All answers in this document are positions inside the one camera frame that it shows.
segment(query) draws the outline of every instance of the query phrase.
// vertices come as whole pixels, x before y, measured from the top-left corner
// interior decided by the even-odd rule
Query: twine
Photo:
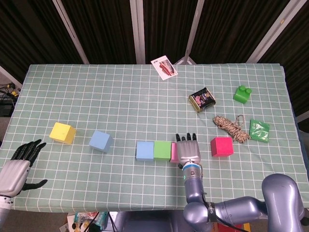
[[[242,124],[239,124],[239,117],[242,117]],[[236,140],[240,143],[245,142],[247,139],[251,139],[250,135],[241,130],[242,125],[244,124],[245,118],[243,115],[238,115],[235,122],[231,122],[225,117],[216,116],[213,118],[213,122],[220,128],[229,133],[233,140]]]

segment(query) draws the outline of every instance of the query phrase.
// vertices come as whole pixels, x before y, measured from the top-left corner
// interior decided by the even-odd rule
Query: yellow cube
[[[72,126],[56,122],[49,137],[58,142],[72,144],[75,132]]]

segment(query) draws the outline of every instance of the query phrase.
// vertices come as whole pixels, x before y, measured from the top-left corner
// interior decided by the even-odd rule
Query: metal tin
[[[195,111],[197,111],[198,113],[203,111],[207,107],[216,104],[215,98],[206,87],[194,94],[191,94],[189,96],[189,101],[193,105]]]

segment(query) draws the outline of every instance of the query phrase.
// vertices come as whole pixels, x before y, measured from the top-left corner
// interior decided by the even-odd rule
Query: pink cube
[[[212,156],[229,156],[233,153],[233,139],[231,137],[216,137],[211,141]]]
[[[172,143],[172,151],[171,151],[170,162],[178,163],[178,154],[177,154],[177,143]]]

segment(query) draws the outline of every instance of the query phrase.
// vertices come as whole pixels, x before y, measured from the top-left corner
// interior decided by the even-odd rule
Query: grid pattern
[[[23,143],[47,142],[28,182],[46,178],[41,189],[22,192],[14,208],[30,211],[124,211],[182,209],[186,205],[177,164],[135,160],[137,141],[175,141],[175,133],[197,133],[207,199],[263,199],[261,184],[274,172],[293,178],[304,205],[309,185],[288,97],[278,64],[176,66],[162,81],[151,65],[31,65],[3,145],[0,166]],[[253,92],[246,104],[233,99],[239,85]],[[207,87],[217,104],[197,114],[188,96]],[[216,115],[245,115],[270,124],[269,143],[234,142],[227,158],[211,156],[210,141],[227,136]],[[55,122],[76,128],[73,145],[49,138]],[[89,145],[95,130],[109,133],[107,154]]]

